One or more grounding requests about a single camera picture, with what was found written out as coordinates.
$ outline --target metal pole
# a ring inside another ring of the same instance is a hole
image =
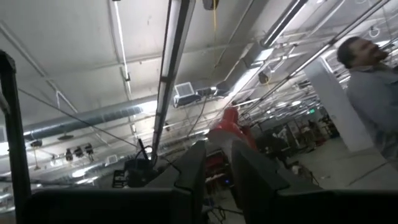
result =
[[[22,223],[22,211],[30,197],[30,180],[27,166],[24,131],[19,108],[16,67],[14,59],[0,50],[0,81],[2,93],[9,104],[5,113],[7,140],[10,155],[12,188],[17,223]]]

